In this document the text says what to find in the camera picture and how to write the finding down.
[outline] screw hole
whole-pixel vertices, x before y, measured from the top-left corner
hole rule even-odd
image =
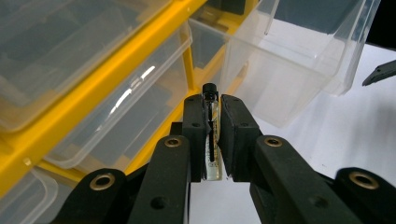
[[[309,198],[309,202],[311,202],[316,208],[327,208],[329,206],[329,202],[320,196]]]
[[[113,174],[97,175],[90,183],[90,188],[93,190],[104,190],[110,188],[116,180]]]
[[[167,198],[156,197],[151,200],[151,207],[157,210],[164,209],[169,204]]]
[[[167,147],[178,147],[181,145],[181,140],[179,140],[178,138],[170,138],[165,141],[165,145]]]
[[[349,174],[349,179],[364,189],[377,189],[379,187],[378,182],[365,173],[352,172]]]
[[[265,142],[265,144],[267,144],[270,147],[280,147],[280,146],[282,146],[282,142],[279,139],[276,139],[276,138],[265,138],[264,142]]]
[[[98,186],[104,186],[108,183],[110,183],[110,178],[108,178],[107,176],[104,176],[96,180],[96,185]]]

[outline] black cap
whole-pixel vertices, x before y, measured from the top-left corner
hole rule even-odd
[[[213,92],[213,93],[216,93],[217,91],[218,91],[218,88],[213,83],[206,83],[202,87],[202,92]]]

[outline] plastic storage drawer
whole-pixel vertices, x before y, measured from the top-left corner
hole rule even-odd
[[[0,199],[0,223],[33,223],[57,195],[57,182],[33,169]]]
[[[0,132],[67,94],[170,0],[1,0]]]
[[[124,170],[187,95],[182,53],[191,44],[183,24],[136,68],[45,160],[64,169]]]
[[[224,34],[221,20],[209,27],[198,15],[190,21],[194,65],[209,66],[224,48],[222,70],[212,79],[220,92],[233,88],[253,115],[284,126],[320,91],[350,89],[378,4],[262,0],[234,35]]]

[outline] plastic drawer front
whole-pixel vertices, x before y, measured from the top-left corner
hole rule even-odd
[[[1,0],[0,131],[23,128],[170,0]]]
[[[285,126],[320,91],[340,95],[350,89],[378,4],[263,0],[234,35],[224,33],[222,19],[203,24],[197,15],[190,20],[195,79],[205,82],[201,70],[219,61],[211,81],[221,92],[232,90],[253,115]]]
[[[187,94],[182,25],[45,158],[64,169],[124,170]]]

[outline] white table surface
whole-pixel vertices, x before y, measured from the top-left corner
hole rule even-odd
[[[396,77],[361,85],[378,65],[393,60],[396,51],[365,45],[352,89],[344,96],[320,93],[283,129],[256,121],[264,134],[291,142],[324,175],[334,178],[341,168],[360,167],[396,186]],[[191,184],[190,222],[260,223],[248,187],[225,178]]]

